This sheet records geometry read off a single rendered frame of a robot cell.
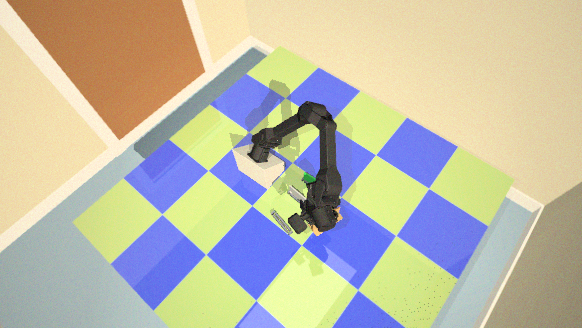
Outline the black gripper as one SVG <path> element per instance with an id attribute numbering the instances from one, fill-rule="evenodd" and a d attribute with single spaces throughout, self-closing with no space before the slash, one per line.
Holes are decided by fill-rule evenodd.
<path id="1" fill-rule="evenodd" d="M 306 204 L 304 206 L 304 210 L 301 212 L 301 214 L 299 215 L 298 213 L 293 214 L 292 216 L 290 216 L 288 218 L 288 223 L 289 225 L 293 228 L 293 230 L 297 233 L 297 234 L 301 234 L 303 231 L 305 231 L 307 229 L 307 225 L 304 222 L 305 220 L 308 222 L 309 225 L 313 225 L 314 223 L 311 221 L 312 216 L 312 209 L 310 209 L 307 206 L 307 199 L 304 201 L 304 203 Z M 341 203 L 341 200 L 339 198 L 337 206 L 332 206 L 332 209 L 335 209 L 336 207 L 338 207 Z M 303 216 L 303 217 L 302 217 Z"/>

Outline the green board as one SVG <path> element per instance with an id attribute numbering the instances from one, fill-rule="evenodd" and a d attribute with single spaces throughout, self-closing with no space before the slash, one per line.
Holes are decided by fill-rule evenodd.
<path id="1" fill-rule="evenodd" d="M 311 175 L 307 174 L 306 172 L 304 172 L 304 180 L 310 182 L 314 182 L 316 181 L 316 178 L 312 177 Z"/>

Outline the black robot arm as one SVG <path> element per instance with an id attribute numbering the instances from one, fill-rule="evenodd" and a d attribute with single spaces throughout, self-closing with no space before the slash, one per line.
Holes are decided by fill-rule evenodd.
<path id="1" fill-rule="evenodd" d="M 337 124 L 325 105 L 306 101 L 298 112 L 275 127 L 261 129 L 252 135 L 254 144 L 247 155 L 256 163 L 268 162 L 270 148 L 282 144 L 282 138 L 306 124 L 313 124 L 319 130 L 320 169 L 316 181 L 307 183 L 307 206 L 312 209 L 311 221 L 319 232 L 333 229 L 339 214 L 332 210 L 337 206 L 342 191 L 342 180 L 336 165 Z M 332 199 L 325 198 L 332 196 Z"/>

